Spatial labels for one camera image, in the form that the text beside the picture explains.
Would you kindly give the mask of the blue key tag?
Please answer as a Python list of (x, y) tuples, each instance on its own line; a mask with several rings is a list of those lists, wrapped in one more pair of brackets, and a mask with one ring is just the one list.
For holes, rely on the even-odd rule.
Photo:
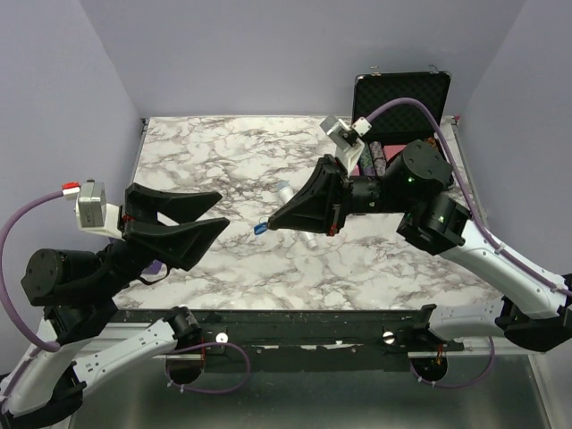
[(265, 233), (268, 230), (268, 222), (261, 222), (253, 227), (253, 232), (256, 236)]

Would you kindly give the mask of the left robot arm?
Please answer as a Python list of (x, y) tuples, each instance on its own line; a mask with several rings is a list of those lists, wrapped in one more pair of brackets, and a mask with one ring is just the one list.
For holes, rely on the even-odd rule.
[(191, 270), (229, 225), (206, 213), (221, 199), (216, 191), (163, 192), (131, 184), (124, 201), (107, 202), (101, 182), (69, 182), (62, 198), (74, 202), (82, 231), (106, 236), (98, 252), (42, 248), (29, 259), (21, 286), (41, 307), (36, 331), (16, 314), (7, 295), (2, 305), (29, 340), (18, 365), (1, 381), (1, 425), (47, 428), (74, 414), (99, 383), (118, 371), (163, 353), (187, 353), (203, 335), (194, 315), (174, 307), (143, 332), (88, 357), (90, 344), (117, 313), (114, 297), (154, 262)]

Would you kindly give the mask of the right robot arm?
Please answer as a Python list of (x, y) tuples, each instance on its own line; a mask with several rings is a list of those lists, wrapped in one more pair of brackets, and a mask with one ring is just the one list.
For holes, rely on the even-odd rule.
[(421, 140), (407, 144), (381, 177), (348, 176), (340, 160), (323, 156), (268, 227), (334, 236), (348, 215), (400, 214), (397, 232), (407, 243), (466, 268), (501, 293), (482, 304), (424, 306), (424, 318), (411, 328), (420, 349), (462, 337), (504, 337), (546, 352), (570, 340), (568, 281), (522, 256), (508, 257), (485, 238), (469, 209), (446, 194), (451, 172)]

